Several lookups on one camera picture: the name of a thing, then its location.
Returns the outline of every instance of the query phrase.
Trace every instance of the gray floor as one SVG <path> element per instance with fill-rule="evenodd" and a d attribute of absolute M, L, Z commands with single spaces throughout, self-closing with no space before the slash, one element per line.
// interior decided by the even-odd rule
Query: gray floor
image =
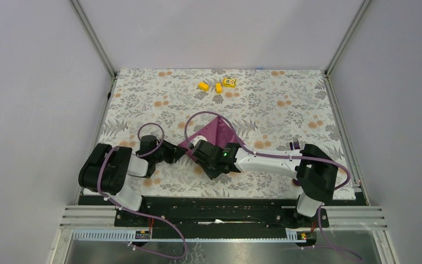
<path fill-rule="evenodd" d="M 373 236 L 368 231 L 326 232 L 337 246 L 359 253 L 364 263 L 380 263 Z M 326 242 L 318 237 L 317 245 Z M 179 255 L 180 243 L 149 243 L 145 247 L 165 254 Z M 182 260 L 169 260 L 142 251 L 132 251 L 125 242 L 73 241 L 67 263 L 355 263 L 332 249 L 290 250 L 287 243 L 188 243 L 190 252 Z"/>

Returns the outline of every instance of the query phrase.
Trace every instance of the floral tablecloth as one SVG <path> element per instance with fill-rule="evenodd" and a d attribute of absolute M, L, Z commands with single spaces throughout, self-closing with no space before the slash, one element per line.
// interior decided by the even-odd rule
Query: floral tablecloth
<path fill-rule="evenodd" d="M 237 87 L 216 94 L 215 83 L 236 78 Z M 204 81 L 208 92 L 198 88 Z M 258 149 L 289 150 L 298 138 L 323 149 L 345 165 L 340 134 L 319 70 L 145 70 L 120 72 L 100 142 L 138 150 L 138 128 L 147 122 L 160 124 L 166 140 L 184 140 L 185 121 L 198 111 L 218 112 L 232 121 L 247 145 Z M 215 116 L 199 115 L 189 135 Z M 142 135 L 160 136 L 147 126 Z M 340 170 L 337 183 L 344 181 Z M 128 177 L 127 183 L 142 195 L 187 197 L 264 197 L 296 199 L 301 188 L 284 175 L 263 172 L 222 174 L 210 180 L 187 156 L 176 164 L 160 163 L 151 179 Z M 335 199 L 355 199 L 351 184 L 337 190 Z"/>

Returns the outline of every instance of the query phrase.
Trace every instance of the gray wall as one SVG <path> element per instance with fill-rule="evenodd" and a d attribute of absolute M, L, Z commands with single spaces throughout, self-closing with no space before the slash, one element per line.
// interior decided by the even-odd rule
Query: gray wall
<path fill-rule="evenodd" d="M 422 263 L 422 1 L 373 1 L 332 76 L 401 263 Z"/>
<path fill-rule="evenodd" d="M 0 263 L 44 263 L 109 78 L 68 1 L 0 1 Z"/>
<path fill-rule="evenodd" d="M 81 0 L 121 68 L 324 69 L 362 0 Z"/>

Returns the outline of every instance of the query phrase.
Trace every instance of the tabletop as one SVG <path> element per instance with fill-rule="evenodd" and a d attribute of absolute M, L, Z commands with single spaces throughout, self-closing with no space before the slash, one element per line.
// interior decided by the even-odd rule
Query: tabletop
<path fill-rule="evenodd" d="M 235 88 L 215 84 L 223 78 L 237 79 Z M 209 91 L 198 83 L 209 84 Z M 178 145 L 184 141 L 187 119 L 199 111 L 222 114 L 234 125 L 239 137 L 257 149 L 290 150 L 297 138 L 315 144 L 334 161 L 346 165 L 323 76 L 319 70 L 209 70 L 123 69 L 104 120 L 100 142 L 139 148 L 138 128 L 148 122 L 160 124 L 165 139 Z M 192 135 L 213 120 L 198 115 L 190 122 Z M 154 126 L 142 135 L 160 136 Z M 339 169 L 337 184 L 346 178 Z M 141 195 L 184 197 L 247 197 L 296 199 L 301 187 L 284 175 L 263 172 L 222 174 L 210 180 L 189 157 L 176 164 L 162 162 L 150 179 L 128 177 L 127 183 Z M 354 200 L 351 183 L 336 190 L 334 199 Z"/>

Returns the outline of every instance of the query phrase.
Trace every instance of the yellow toy block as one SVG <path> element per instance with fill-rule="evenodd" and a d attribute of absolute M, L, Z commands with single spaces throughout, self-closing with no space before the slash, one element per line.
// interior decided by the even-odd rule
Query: yellow toy block
<path fill-rule="evenodd" d="M 223 84 L 224 87 L 235 88 L 235 86 L 237 85 L 237 79 L 224 78 Z"/>
<path fill-rule="evenodd" d="M 221 94 L 223 92 L 223 87 L 220 83 L 216 84 L 216 94 Z"/>
<path fill-rule="evenodd" d="M 209 90 L 209 85 L 205 84 L 204 82 L 201 82 L 201 83 L 198 84 L 198 88 L 207 92 Z"/>

